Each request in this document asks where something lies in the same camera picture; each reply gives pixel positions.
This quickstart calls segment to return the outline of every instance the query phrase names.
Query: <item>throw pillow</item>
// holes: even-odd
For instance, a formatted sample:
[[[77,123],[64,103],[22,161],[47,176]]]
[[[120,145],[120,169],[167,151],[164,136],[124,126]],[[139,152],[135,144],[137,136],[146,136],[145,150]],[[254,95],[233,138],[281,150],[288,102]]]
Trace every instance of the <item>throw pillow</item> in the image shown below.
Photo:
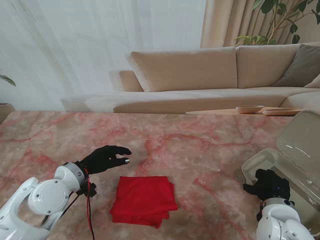
[[[320,46],[301,44],[291,65],[274,87],[304,87],[320,74]]]
[[[304,86],[304,88],[320,88],[320,74],[311,83]]]

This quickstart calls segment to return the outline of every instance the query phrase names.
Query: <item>clear plastic container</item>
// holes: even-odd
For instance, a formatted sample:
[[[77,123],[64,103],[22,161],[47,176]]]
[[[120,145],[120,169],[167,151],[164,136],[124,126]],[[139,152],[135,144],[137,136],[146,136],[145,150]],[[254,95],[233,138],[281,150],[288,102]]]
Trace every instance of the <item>clear plastic container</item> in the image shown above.
[[[254,184],[258,169],[271,169],[290,183],[301,223],[311,234],[320,232],[320,115],[300,112],[277,139],[279,150],[267,148],[242,166],[247,184]]]

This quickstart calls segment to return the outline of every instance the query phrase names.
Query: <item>pink marble surface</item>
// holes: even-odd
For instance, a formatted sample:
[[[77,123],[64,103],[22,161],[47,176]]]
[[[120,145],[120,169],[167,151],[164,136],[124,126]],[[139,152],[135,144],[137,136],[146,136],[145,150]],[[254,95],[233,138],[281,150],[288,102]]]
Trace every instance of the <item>pink marble surface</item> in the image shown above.
[[[50,179],[65,162],[118,145],[131,163],[92,175],[97,240],[254,240],[259,200],[242,190],[241,165],[276,138],[290,117],[22,112],[0,126],[0,206],[30,177]],[[112,223],[119,176],[168,176],[179,209],[159,229]],[[50,240],[89,240],[80,197]]]

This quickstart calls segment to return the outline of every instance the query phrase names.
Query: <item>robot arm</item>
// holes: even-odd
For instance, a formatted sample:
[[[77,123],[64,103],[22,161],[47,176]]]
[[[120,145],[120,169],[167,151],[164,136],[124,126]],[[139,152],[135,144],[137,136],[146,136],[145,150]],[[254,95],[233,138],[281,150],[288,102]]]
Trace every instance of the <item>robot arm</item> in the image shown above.
[[[86,176],[129,163],[129,159],[116,155],[130,155],[129,149],[104,146],[96,149],[81,162],[67,162],[56,169],[53,179],[39,182],[31,177],[25,181],[0,210],[0,239],[45,240],[64,214],[71,193],[81,195],[86,187]],[[91,183],[90,197],[95,195]],[[19,206],[27,199],[29,209],[44,215],[41,226],[29,225],[18,217]]]
[[[257,240],[314,240],[308,229],[300,222],[295,203],[289,201],[289,182],[274,171],[258,169],[254,185],[244,184],[243,189],[256,195],[262,203],[256,215]]]
[[[270,198],[260,205],[262,218],[256,230],[257,240],[314,240],[300,223],[294,204],[283,198]]]

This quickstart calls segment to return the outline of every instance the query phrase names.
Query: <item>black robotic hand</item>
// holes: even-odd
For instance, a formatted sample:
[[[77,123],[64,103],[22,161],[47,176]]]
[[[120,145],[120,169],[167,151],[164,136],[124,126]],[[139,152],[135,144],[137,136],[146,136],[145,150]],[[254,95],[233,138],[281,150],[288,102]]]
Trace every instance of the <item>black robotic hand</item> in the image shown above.
[[[106,145],[94,150],[90,155],[80,161],[80,164],[86,168],[90,175],[102,173],[107,169],[128,164],[130,162],[127,157],[117,158],[117,154],[131,155],[131,151],[122,146]]]

